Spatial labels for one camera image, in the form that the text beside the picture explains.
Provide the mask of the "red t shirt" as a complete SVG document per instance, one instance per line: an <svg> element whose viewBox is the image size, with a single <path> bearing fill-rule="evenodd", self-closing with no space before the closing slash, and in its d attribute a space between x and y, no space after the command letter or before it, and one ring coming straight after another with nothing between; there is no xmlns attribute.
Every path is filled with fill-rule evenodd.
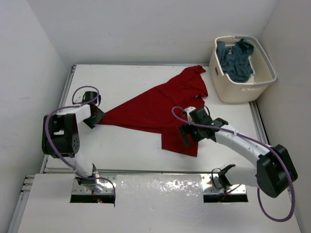
<svg viewBox="0 0 311 233"><path fill-rule="evenodd" d="M106 112L99 124L159 133L162 149L196 157L198 143L191 140L189 147L185 145L179 131L182 122L176 118L187 117L181 110L172 112L172 108L204 106L203 99L208 96L201 77L204 72L205 69L200 65L188 67L166 83L155 86Z"/></svg>

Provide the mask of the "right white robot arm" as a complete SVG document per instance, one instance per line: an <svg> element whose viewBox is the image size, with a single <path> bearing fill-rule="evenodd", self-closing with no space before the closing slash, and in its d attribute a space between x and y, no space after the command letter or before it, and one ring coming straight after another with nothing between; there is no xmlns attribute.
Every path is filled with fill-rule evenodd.
<svg viewBox="0 0 311 233"><path fill-rule="evenodd" d="M190 140L199 142L210 139L224 145L248 160L252 168L239 168L229 164L212 177L213 186L227 190L234 184L257 187L266 195L276 198L298 178L298 173L287 149L282 145L270 146L239 133L227 121L212 119L204 107L180 108L187 117L179 126L186 146Z"/></svg>

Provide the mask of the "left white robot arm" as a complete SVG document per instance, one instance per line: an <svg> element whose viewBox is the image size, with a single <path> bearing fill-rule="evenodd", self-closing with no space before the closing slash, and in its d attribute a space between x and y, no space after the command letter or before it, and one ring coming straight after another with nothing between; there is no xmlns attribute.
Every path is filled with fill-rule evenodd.
<svg viewBox="0 0 311 233"><path fill-rule="evenodd" d="M86 91L80 102L61 107L44 116L42 151L53 158L61 159L75 173L79 185L100 193L106 181L100 179L96 166L87 162L80 149L78 126L86 124L93 129L105 113L98 108L101 96L98 89Z"/></svg>

